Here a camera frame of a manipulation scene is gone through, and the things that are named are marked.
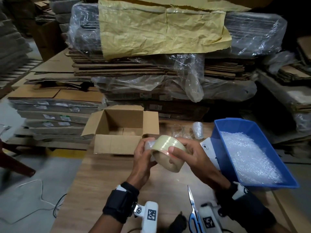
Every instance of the metal screw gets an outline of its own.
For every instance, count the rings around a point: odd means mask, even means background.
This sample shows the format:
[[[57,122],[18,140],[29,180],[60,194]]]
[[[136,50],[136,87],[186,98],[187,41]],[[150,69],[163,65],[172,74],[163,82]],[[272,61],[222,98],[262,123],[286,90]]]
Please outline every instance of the metal screw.
[[[142,208],[141,208],[141,207],[138,207],[138,208],[136,209],[136,212],[137,212],[137,213],[141,213],[141,212],[142,212]]]

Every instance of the qr code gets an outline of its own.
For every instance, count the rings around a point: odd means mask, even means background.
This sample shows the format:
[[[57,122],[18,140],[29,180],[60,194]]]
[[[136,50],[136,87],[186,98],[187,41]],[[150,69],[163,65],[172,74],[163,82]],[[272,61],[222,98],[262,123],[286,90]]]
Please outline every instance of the qr code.
[[[155,221],[155,220],[156,220],[156,210],[148,209],[148,216],[147,216],[147,219],[148,219],[148,220]]]
[[[206,229],[215,227],[215,224],[211,216],[203,218],[203,221]]]

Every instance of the person's left hand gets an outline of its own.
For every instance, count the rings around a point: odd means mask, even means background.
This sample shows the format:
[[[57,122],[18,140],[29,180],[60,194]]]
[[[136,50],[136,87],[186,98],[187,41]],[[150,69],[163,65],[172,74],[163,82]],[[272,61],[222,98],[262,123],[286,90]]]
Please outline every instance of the person's left hand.
[[[156,161],[150,162],[150,150],[145,150],[145,142],[154,140],[153,137],[143,138],[139,141],[134,151],[133,170],[126,180],[129,184],[140,190],[150,176],[150,168],[157,164]]]

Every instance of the white device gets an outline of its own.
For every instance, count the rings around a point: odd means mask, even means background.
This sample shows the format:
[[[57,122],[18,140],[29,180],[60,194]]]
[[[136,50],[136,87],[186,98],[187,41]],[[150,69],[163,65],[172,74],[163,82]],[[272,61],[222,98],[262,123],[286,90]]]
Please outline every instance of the white device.
[[[222,233],[222,227],[219,221],[221,217],[218,213],[219,209],[220,205],[217,205],[216,203],[212,204],[211,202],[203,204],[199,208],[199,215],[205,233]]]
[[[156,233],[158,210],[158,204],[152,201],[147,201],[145,206],[136,205],[134,215],[142,218],[141,233]]]

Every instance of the scissors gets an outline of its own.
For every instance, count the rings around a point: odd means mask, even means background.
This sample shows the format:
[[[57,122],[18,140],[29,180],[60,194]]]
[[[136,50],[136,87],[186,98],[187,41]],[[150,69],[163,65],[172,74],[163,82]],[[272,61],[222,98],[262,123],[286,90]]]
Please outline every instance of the scissors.
[[[191,203],[191,207],[192,207],[192,212],[189,216],[189,230],[191,233],[205,233],[203,224],[202,224],[201,219],[200,219],[199,212],[197,211],[197,209],[194,205],[194,200],[193,200],[193,196],[192,196],[191,190],[189,188],[189,185],[188,185],[188,194],[189,194],[189,199],[190,199],[190,203]],[[191,227],[191,224],[190,224],[191,221],[194,222],[195,231]]]

